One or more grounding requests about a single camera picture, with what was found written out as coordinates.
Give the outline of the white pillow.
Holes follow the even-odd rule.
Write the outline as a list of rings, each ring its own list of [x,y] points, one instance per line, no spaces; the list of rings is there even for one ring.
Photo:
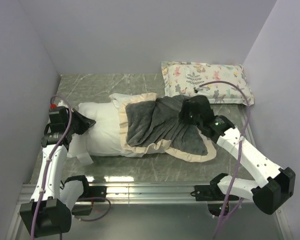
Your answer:
[[[78,112],[96,121],[84,134],[73,134],[67,157],[75,158],[83,165],[92,164],[92,156],[140,158],[142,153],[125,150],[121,146],[119,108],[123,101],[131,100],[127,94],[113,93],[110,102],[83,102]]]

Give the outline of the grey pillowcase with cream ruffle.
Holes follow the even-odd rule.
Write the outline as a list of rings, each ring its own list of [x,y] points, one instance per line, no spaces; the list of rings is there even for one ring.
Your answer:
[[[189,96],[159,97],[156,93],[115,94],[121,147],[139,155],[166,153],[190,163],[214,159],[214,144],[194,125],[179,120]]]

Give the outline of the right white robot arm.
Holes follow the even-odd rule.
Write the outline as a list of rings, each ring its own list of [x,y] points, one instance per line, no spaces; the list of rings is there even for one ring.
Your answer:
[[[253,201],[267,215],[272,215],[294,194],[296,174],[282,168],[255,148],[227,117],[214,114],[208,99],[197,95],[182,102],[179,120],[193,125],[219,147],[232,155],[253,177],[252,180],[227,174],[218,175],[210,187],[216,200],[226,195]]]

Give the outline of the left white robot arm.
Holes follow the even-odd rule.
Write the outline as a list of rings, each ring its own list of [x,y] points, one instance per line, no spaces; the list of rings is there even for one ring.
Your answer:
[[[19,210],[32,239],[69,232],[76,201],[90,197],[87,178],[78,175],[62,182],[62,169],[73,135],[82,135],[95,124],[95,120],[75,109],[50,107],[49,123],[41,139],[42,163],[37,184],[30,201]]]

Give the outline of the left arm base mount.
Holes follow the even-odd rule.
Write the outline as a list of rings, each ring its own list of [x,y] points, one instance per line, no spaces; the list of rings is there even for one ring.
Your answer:
[[[87,195],[81,196],[80,199],[82,200],[77,202],[71,213],[74,216],[89,216],[93,212],[93,207],[96,207],[99,203],[107,203],[105,200],[107,195],[107,187],[104,185],[90,185],[89,191]]]

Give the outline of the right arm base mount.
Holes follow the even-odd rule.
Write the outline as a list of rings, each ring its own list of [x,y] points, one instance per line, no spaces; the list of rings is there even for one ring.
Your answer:
[[[213,218],[220,216],[226,195],[219,189],[216,182],[195,185],[190,195],[195,197],[197,202],[212,202],[207,204],[209,213]]]

